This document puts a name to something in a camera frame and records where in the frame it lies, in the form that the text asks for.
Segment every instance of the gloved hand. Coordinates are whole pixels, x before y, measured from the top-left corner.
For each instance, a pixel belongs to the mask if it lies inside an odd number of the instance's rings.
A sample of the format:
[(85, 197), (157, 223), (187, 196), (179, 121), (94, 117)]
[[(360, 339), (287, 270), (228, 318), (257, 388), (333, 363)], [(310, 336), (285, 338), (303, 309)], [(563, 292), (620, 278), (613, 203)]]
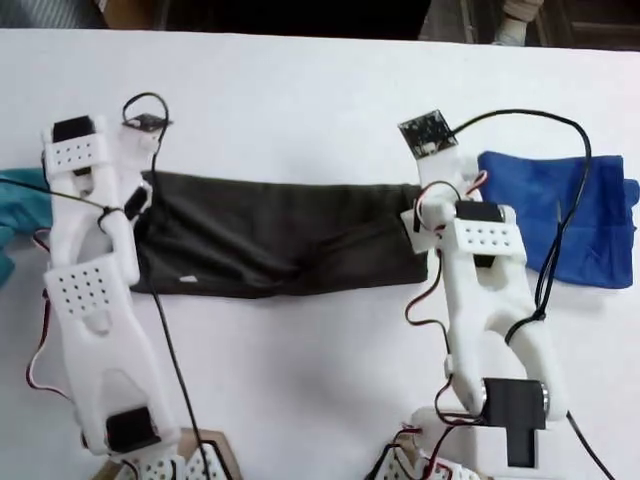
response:
[(3, 178), (48, 188), (40, 168), (0, 171), (0, 287), (14, 269), (3, 252), (4, 247), (17, 233), (32, 235), (40, 228), (51, 228), (52, 224), (49, 195), (2, 183)]
[[(539, 271), (556, 235), (557, 211), (573, 204), (584, 158), (527, 160), (496, 152), (478, 158), (489, 180), (482, 198), (511, 205), (527, 251), (527, 266)], [(624, 178), (620, 156), (593, 157), (582, 200), (562, 240), (556, 278), (579, 285), (625, 288), (633, 284), (636, 180)]]

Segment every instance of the teal glove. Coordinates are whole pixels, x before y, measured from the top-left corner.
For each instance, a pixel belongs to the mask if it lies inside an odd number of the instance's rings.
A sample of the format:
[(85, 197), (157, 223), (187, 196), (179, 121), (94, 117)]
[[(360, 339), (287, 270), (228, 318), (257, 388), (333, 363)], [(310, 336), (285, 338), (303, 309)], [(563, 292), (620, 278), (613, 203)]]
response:
[[(16, 180), (48, 188), (40, 168), (19, 168), (0, 171), (0, 179)], [(33, 235), (40, 228), (51, 228), (51, 197), (0, 181), (0, 287), (13, 272), (14, 264), (3, 253), (16, 233)]]

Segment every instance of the wooden base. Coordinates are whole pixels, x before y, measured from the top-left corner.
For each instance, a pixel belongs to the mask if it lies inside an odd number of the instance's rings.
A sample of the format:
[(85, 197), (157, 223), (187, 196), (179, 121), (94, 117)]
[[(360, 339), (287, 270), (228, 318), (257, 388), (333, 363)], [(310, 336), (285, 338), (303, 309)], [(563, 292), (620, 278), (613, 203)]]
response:
[[(216, 442), (218, 448), (220, 449), (220, 453), (222, 454), (222, 458), (229, 468), (231, 479), (242, 480), (242, 475), (240, 475), (240, 467), (238, 467), (238, 462), (233, 455), (231, 447), (229, 446), (229, 442), (227, 441), (227, 437), (224, 436), (224, 433), (215, 432), (212, 430), (200, 430), (200, 437), (203, 441)], [(191, 455), (195, 453), (197, 446), (198, 444), (196, 442), (195, 436), (193, 435), (193, 430), (183, 428), (182, 438), (180, 439), (180, 443), (178, 444), (178, 454), (182, 455), (188, 462), (189, 458), (191, 458)], [(93, 477), (92, 480), (113, 480), (120, 471), (120, 468), (122, 468), (121, 465), (112, 461), (108, 461), (102, 466), (100, 471)]]

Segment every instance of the white table surface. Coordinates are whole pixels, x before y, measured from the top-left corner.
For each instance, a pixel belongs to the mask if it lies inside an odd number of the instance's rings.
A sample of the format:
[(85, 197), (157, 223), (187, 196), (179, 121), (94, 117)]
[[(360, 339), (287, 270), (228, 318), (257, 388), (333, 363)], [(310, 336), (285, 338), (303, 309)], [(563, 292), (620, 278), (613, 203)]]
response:
[[(177, 172), (313, 184), (417, 182), (397, 123), (434, 108), (453, 126), (488, 110), (525, 107), (579, 121), (595, 154), (623, 155), (627, 177), (640, 177), (635, 53), (14, 30), (0, 31), (0, 72), (1, 168), (38, 165), (39, 132), (52, 122), (88, 112), (117, 122), (127, 98), (153, 90), (176, 122), (159, 165)], [(486, 121), (459, 140), (471, 151), (534, 158), (582, 152), (571, 129), (530, 118)], [(81, 450), (71, 407), (24, 383), (40, 330), (46, 260), (24, 247), (14, 256), (18, 269), (0, 292), (2, 477), (87, 478), (102, 459)], [(637, 278), (638, 262), (634, 272)], [(420, 290), (254, 301), (165, 297), (201, 427), (227, 434), (249, 480), (362, 478), (399, 422), (431, 404), (444, 380), (439, 332), (410, 328), (402, 318)], [(135, 302), (187, 425), (155, 309), (145, 296)], [(442, 289), (424, 311), (446, 318)], [(638, 312), (638, 286), (558, 284), (549, 307), (571, 409), (618, 479), (640, 471)], [(499, 339), (487, 345), (487, 373), (520, 373)], [(39, 377), (63, 381), (60, 361), (54, 329)], [(574, 466), (568, 478), (602, 478), (575, 436), (568, 429), (565, 435), (565, 460)]]

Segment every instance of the dark green fabric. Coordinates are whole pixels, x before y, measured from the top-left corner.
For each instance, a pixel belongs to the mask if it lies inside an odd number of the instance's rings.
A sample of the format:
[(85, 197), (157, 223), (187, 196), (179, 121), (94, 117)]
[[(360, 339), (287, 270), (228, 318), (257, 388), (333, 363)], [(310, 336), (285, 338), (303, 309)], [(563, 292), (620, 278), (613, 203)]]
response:
[(425, 256), (413, 253), (400, 220), (417, 186), (157, 175), (163, 202), (155, 198), (138, 222), (136, 241), (159, 293), (310, 295), (426, 277)]

